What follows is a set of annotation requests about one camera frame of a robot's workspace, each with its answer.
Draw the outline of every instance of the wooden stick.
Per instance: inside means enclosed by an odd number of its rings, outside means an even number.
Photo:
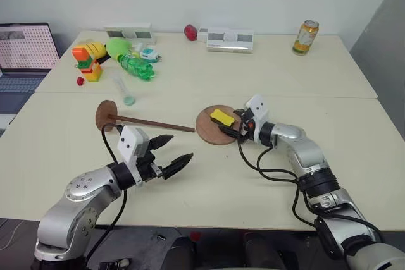
[[[171,125],[169,123],[159,123],[157,121],[140,120],[138,118],[131,118],[131,117],[125,117],[125,116],[119,116],[119,115],[112,115],[112,114],[108,114],[108,118],[111,118],[112,120],[128,121],[130,123],[141,123],[143,125],[149,125],[149,126],[160,126],[162,128],[180,130],[180,131],[185,131],[185,132],[195,132],[194,128],[189,128],[188,126]]]

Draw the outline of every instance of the green balloon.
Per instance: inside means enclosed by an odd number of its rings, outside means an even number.
[[[115,60],[118,60],[119,55],[125,55],[130,52],[132,44],[124,39],[119,37],[110,38],[106,44],[106,50],[108,55]]]

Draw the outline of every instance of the yellow can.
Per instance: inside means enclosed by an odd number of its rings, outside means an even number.
[[[297,55],[305,55],[308,53],[311,44],[315,40],[315,36],[319,31],[319,23],[314,20],[306,20],[299,29],[292,50]]]

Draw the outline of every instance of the laptop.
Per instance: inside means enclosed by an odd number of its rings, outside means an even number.
[[[47,23],[0,24],[0,114],[16,114],[59,60]]]

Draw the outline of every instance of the wooden disc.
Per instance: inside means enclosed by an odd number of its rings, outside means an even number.
[[[225,135],[216,123],[211,121],[210,114],[215,110],[219,109],[225,114],[235,118],[235,122],[232,125],[234,130],[238,130],[240,124],[240,117],[234,113],[234,109],[228,106],[216,105],[210,106],[202,110],[198,114],[196,119],[196,131],[198,135],[207,143],[212,145],[228,145],[236,140],[236,138],[229,137]]]
[[[114,116],[118,114],[115,102],[107,100],[102,101],[96,112],[96,126],[99,130],[101,130],[106,123],[116,123],[116,119],[108,117],[110,114]],[[112,126],[107,126],[106,131],[111,131],[112,128]]]

